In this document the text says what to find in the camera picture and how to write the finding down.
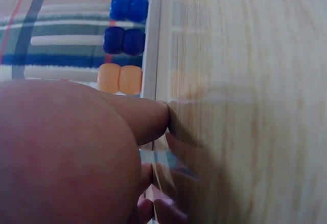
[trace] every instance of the white rod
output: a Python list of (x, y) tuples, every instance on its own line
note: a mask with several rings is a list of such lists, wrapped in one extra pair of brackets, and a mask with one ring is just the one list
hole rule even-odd
[(98, 70), (90, 68), (27, 65), (25, 66), (24, 75), (26, 78), (97, 82)]
[(141, 97), (156, 98), (161, 0), (149, 0)]
[(88, 45), (101, 46), (103, 36), (100, 35), (48, 35), (33, 36), (31, 38), (32, 46), (61, 46), (61, 45)]
[(41, 7), (41, 12), (106, 12), (107, 4), (52, 4)]

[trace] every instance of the wood grain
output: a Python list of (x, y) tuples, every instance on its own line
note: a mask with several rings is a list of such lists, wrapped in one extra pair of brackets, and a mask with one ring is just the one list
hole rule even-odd
[(162, 0), (156, 97), (196, 177), (157, 177), (190, 223), (327, 223), (326, 45), (327, 0)]

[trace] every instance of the finger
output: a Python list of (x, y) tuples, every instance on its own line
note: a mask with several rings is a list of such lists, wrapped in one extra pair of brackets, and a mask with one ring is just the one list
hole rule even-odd
[(127, 122), (138, 145), (154, 141), (165, 133), (169, 120), (166, 104), (143, 98), (102, 95)]
[(132, 213), (130, 214), (126, 224), (140, 224), (137, 205), (133, 207)]
[(141, 163), (141, 185), (139, 194), (144, 193), (153, 182), (152, 165), (150, 163)]
[(157, 221), (160, 224), (185, 224), (188, 217), (168, 202), (157, 199), (154, 202)]
[(149, 199), (142, 199), (137, 204), (140, 224), (147, 224), (154, 216), (153, 202)]

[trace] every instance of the abacus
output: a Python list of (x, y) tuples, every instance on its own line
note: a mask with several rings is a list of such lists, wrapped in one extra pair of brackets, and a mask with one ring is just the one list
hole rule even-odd
[[(82, 74), (73, 74), (76, 76), (74, 81), (94, 80), (94, 76), (97, 75), (98, 85), (93, 87), (101, 91), (155, 99), (160, 7), (161, 0), (112, 0), (110, 5), (45, 5), (40, 10), (44, 14), (71, 11), (107, 12), (110, 24), (103, 35), (36, 35), (31, 38), (31, 45), (102, 46), (109, 61), (105, 61), (96, 70), (85, 71), (87, 75), (83, 78), (81, 78)], [(135, 60), (124, 61), (122, 58), (122, 61), (119, 61), (116, 58), (115, 61), (110, 61), (114, 56), (132, 57)], [(37, 68), (40, 67), (27, 66), (25, 76), (35, 77), (36, 71), (34, 70)], [(51, 71), (42, 72), (43, 75), (50, 74), (51, 77)]]

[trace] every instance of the abacus bead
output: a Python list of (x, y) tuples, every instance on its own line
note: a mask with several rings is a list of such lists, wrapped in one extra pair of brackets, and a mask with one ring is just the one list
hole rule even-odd
[(110, 94), (118, 93), (120, 70), (121, 67), (117, 64), (101, 65), (98, 73), (98, 89)]
[(142, 69), (134, 65), (121, 68), (119, 91), (126, 95), (138, 95), (142, 86)]

